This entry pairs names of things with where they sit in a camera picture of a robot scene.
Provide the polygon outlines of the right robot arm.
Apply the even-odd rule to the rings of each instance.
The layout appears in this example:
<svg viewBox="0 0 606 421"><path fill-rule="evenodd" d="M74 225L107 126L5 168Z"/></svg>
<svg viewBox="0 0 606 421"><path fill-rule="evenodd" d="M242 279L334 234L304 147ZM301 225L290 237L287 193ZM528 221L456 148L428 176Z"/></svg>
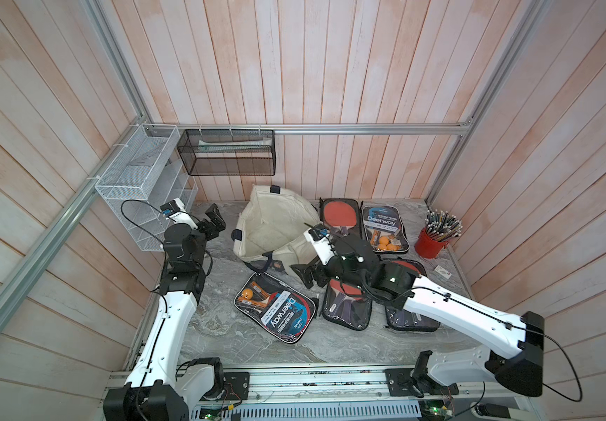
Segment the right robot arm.
<svg viewBox="0 0 606 421"><path fill-rule="evenodd" d="M356 287L354 298L417 313L476 340L478 347L420 352L408 393L423 397L459 382L497 382L518 395L543 393L545 320L535 312L501 312L434 283L397 260L382 260L355 235L339 237L319 227L304 232L324 277Z"/></svg>

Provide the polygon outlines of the red paddle case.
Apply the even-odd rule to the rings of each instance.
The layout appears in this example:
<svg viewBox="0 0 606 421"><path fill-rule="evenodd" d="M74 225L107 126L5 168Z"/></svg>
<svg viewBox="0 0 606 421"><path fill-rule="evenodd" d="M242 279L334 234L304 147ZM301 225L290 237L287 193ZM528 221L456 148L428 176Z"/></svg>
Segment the red paddle case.
<svg viewBox="0 0 606 421"><path fill-rule="evenodd" d="M334 324L363 331L371 321L373 302L359 288L337 279L331 279L327 285L322 305L322 317Z"/></svg>
<svg viewBox="0 0 606 421"><path fill-rule="evenodd" d="M427 271L422 263L413 260L396 259L392 260L401 266L415 271L418 275L427 275ZM385 306L387 327L401 332L419 332L431 333L439 329L441 324L431 318L418 313L407 312L406 310L396 309L391 306Z"/></svg>
<svg viewBox="0 0 606 421"><path fill-rule="evenodd" d="M320 219L332 233L345 237L354 235L364 238L359 202L347 198L320 200Z"/></svg>

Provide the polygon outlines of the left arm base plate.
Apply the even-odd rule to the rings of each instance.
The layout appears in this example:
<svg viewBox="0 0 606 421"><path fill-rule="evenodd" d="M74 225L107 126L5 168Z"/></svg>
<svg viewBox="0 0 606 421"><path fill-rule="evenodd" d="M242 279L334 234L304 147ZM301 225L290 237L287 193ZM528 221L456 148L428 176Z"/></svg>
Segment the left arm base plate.
<svg viewBox="0 0 606 421"><path fill-rule="evenodd" d="M243 401L249 397L250 373L229 372L215 381L208 393L204 394L201 402L218 402L220 400Z"/></svg>

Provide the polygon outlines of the cream canvas tote bag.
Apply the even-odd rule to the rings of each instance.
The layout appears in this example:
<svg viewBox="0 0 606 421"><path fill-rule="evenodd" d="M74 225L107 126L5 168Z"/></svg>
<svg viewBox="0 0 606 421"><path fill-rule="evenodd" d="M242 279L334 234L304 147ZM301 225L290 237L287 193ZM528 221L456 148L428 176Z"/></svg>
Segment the cream canvas tote bag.
<svg viewBox="0 0 606 421"><path fill-rule="evenodd" d="M231 233L234 254L252 266L278 261L287 275L295 276L293 265L306 266L317 257L304 233L320 222L303 196L277 185L256 185Z"/></svg>

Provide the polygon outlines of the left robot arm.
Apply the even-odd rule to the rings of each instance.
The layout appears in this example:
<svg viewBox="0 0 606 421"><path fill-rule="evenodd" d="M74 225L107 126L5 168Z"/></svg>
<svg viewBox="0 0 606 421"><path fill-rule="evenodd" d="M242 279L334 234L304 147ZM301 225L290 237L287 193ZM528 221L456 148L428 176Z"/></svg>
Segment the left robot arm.
<svg viewBox="0 0 606 421"><path fill-rule="evenodd" d="M124 385L106 394L107 420L187 420L201 399L225 394L222 363L217 357L178 361L186 329L196 312L212 271L206 244L226 228L217 205L195 219L174 199L159 208L171 220L160 240L165 253L158 310L143 352Z"/></svg>

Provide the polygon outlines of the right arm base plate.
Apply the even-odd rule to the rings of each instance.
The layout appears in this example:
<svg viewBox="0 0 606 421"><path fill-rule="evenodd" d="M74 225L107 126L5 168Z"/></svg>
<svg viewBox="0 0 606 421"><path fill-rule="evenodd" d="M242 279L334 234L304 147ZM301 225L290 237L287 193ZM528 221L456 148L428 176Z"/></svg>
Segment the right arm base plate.
<svg viewBox="0 0 606 421"><path fill-rule="evenodd" d="M443 386L415 368L389 368L384 371L390 396L457 396L456 383Z"/></svg>

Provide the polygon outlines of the blue Deerway paddle case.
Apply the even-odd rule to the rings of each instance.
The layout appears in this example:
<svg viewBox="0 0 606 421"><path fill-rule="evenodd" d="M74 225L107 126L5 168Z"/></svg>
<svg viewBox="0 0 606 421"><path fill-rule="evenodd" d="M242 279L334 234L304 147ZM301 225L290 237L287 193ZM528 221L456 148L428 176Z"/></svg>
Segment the blue Deerway paddle case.
<svg viewBox="0 0 606 421"><path fill-rule="evenodd" d="M364 236L376 254L406 254L410 249L398 209L391 205L362 208Z"/></svg>

